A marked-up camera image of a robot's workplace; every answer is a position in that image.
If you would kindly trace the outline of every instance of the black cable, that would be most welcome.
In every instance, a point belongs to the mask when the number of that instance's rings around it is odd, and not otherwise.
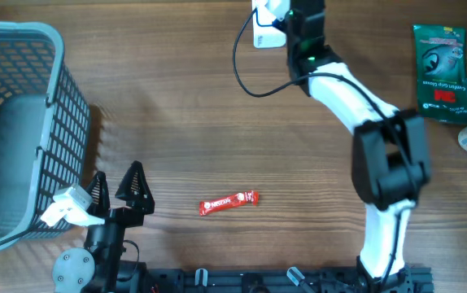
[[[22,232],[20,232],[20,233],[18,233],[18,234],[15,234],[15,235],[13,235],[13,236],[11,236],[11,237],[9,237],[9,238],[6,238],[6,239],[4,239],[4,240],[1,240],[1,241],[0,241],[0,246],[1,246],[1,245],[4,245],[4,244],[6,244],[6,243],[10,243],[10,242],[13,241],[13,240],[16,240],[16,239],[18,239],[18,238],[20,238],[20,237],[25,236],[26,234],[29,234],[29,233],[33,232],[34,230],[38,229],[38,227],[40,226],[40,224],[41,224],[41,221],[39,221],[39,222],[38,222],[37,224],[35,224],[35,225],[30,226],[29,228],[27,228],[26,230],[24,230],[24,231],[22,231]]]
[[[255,10],[257,11],[255,13],[255,21],[257,22],[257,25],[259,25],[261,28],[271,28],[273,26],[273,24],[260,24],[260,22],[259,22],[259,10],[257,9],[257,7],[255,8]]]
[[[244,33],[244,30],[246,29],[248,23],[250,22],[251,18],[253,17],[254,14],[257,13],[257,8],[254,9],[250,15],[248,16],[247,20],[244,22],[244,24],[241,27],[241,30],[239,31],[239,34],[237,35],[237,38],[235,39],[235,43],[233,44],[233,56],[232,56],[232,61],[233,61],[233,73],[235,74],[235,78],[237,78],[237,81],[241,88],[250,96],[255,97],[255,98],[263,98],[263,97],[268,97],[269,95],[275,94],[285,88],[287,88],[290,85],[297,85],[299,82],[307,80],[311,77],[331,77],[338,79],[339,81],[343,81],[353,87],[356,91],[358,91],[359,94],[362,95],[362,97],[365,98],[365,100],[369,103],[371,108],[382,118],[384,125],[386,126],[387,132],[390,134],[392,138],[392,142],[398,147],[400,156],[402,158],[402,162],[406,168],[408,180],[411,184],[412,187],[412,193],[414,195],[417,195],[419,193],[419,188],[418,185],[416,184],[416,181],[414,180],[414,176],[412,175],[412,171],[410,169],[410,165],[408,162],[408,157],[405,152],[404,146],[402,145],[401,141],[399,140],[398,134],[396,133],[395,129],[393,128],[393,125],[391,124],[389,117],[385,116],[383,112],[380,110],[378,105],[373,102],[373,100],[353,81],[348,80],[346,77],[339,76],[333,73],[310,73],[306,76],[299,77],[295,79],[294,81],[290,81],[285,83],[284,85],[281,85],[277,87],[275,90],[270,90],[268,93],[264,94],[254,94],[252,93],[241,81],[241,78],[239,77],[238,70],[237,70],[237,62],[236,62],[236,53],[237,53],[237,46],[239,43],[239,40],[242,36],[242,33]],[[391,252],[391,259],[389,260],[389,263],[387,264],[386,267],[386,272],[382,276],[382,282],[380,283],[380,287],[384,287],[386,285],[386,281],[389,278],[389,273],[391,272],[392,266],[395,263],[396,259],[396,252],[398,250],[398,242],[399,242],[399,228],[401,224],[401,217],[402,217],[402,212],[406,209],[412,209],[412,208],[404,208],[402,209],[397,215],[396,215],[396,224],[395,224],[395,241],[393,243],[393,249]]]
[[[136,259],[136,265],[134,265],[134,271],[130,274],[130,276],[128,276],[126,278],[116,279],[116,281],[118,281],[118,282],[128,282],[128,281],[130,281],[134,277],[134,274],[137,271],[137,265],[139,264],[139,247],[137,246],[137,244],[134,241],[131,241],[131,240],[124,240],[123,242],[128,243],[128,244],[132,244],[134,247],[136,247],[137,259]]]

